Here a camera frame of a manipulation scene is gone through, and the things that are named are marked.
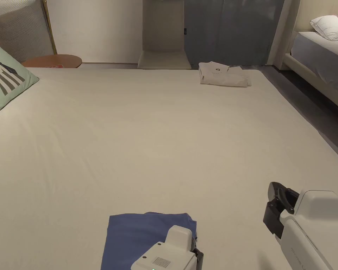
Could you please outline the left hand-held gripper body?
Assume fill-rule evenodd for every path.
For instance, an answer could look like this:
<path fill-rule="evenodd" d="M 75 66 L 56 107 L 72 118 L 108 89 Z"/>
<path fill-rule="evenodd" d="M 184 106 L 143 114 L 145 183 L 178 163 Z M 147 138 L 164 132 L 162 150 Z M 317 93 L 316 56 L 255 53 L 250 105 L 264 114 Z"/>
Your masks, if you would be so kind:
<path fill-rule="evenodd" d="M 131 266 L 132 270 L 201 270 L 204 254 L 190 229 L 174 225 L 164 242 L 157 242 Z"/>

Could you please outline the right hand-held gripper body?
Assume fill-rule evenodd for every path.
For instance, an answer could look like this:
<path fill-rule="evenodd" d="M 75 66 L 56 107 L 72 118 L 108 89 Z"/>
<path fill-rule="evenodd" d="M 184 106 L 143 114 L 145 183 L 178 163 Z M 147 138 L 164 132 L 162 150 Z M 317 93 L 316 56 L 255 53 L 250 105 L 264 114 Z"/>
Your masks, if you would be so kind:
<path fill-rule="evenodd" d="M 338 195 L 303 190 L 294 211 L 267 203 L 263 222 L 293 270 L 338 270 Z"/>

